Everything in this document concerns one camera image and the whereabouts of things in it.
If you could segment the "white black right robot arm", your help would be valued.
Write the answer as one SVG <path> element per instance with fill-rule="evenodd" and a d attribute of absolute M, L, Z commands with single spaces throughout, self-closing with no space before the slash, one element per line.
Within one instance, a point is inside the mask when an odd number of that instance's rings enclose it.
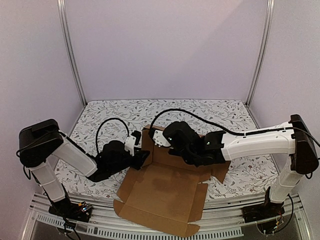
<path fill-rule="evenodd" d="M 262 218 L 274 214 L 278 204 L 284 202 L 300 179 L 312 174 L 320 165 L 315 148 L 317 142 L 298 114 L 271 128 L 233 132 L 221 127 L 204 136 L 198 135 L 186 122 L 175 121 L 164 130 L 156 131 L 152 139 L 161 147 L 174 149 L 186 164 L 196 167 L 242 157 L 286 154 L 285 166 L 258 208 Z"/>

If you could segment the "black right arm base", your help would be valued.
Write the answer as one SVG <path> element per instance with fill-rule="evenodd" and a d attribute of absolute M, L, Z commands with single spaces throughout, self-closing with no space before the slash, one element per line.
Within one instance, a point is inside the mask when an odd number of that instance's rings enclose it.
<path fill-rule="evenodd" d="M 269 218 L 279 217 L 279 220 L 264 221 L 257 224 L 258 230 L 264 235 L 274 234 L 283 220 L 284 203 L 273 203 L 270 200 L 270 187 L 265 192 L 264 202 L 245 206 L 241 209 L 245 223 L 257 222 Z"/>

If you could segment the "brown cardboard box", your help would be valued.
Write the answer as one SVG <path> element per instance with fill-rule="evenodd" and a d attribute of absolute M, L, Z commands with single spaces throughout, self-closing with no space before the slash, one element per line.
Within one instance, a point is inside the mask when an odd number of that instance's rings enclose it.
<path fill-rule="evenodd" d="M 207 180 L 224 182 L 230 161 L 195 167 L 180 156 L 155 146 L 149 137 L 150 126 L 142 129 L 142 149 L 150 151 L 148 165 L 130 167 L 113 201 L 115 213 L 133 223 L 178 237 L 195 235 L 195 222 L 203 215 Z"/>

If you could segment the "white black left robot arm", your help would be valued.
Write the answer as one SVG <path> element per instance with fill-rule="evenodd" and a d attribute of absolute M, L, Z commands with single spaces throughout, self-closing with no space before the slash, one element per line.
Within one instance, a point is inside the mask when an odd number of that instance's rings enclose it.
<path fill-rule="evenodd" d="M 150 151 L 137 146 L 141 136 L 139 131 L 134 131 L 127 135 L 124 142 L 112 140 L 93 156 L 61 132 L 56 120 L 48 119 L 19 132 L 16 155 L 22 165 L 30 170 L 48 198 L 55 203 L 55 209 L 63 217 L 70 217 L 75 211 L 74 205 L 66 200 L 68 195 L 64 186 L 47 158 L 57 157 L 91 182 L 98 183 L 127 168 L 140 170 L 144 166 Z"/>

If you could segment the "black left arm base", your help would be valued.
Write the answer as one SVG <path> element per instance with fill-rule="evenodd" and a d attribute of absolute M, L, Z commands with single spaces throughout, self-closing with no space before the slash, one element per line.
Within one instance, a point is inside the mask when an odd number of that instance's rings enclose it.
<path fill-rule="evenodd" d="M 73 203 L 67 195 L 64 199 L 53 202 L 49 197 L 50 207 L 48 212 L 50 214 L 71 219 L 75 221 L 88 223 L 93 210 L 93 205 L 85 201 L 80 203 Z"/>

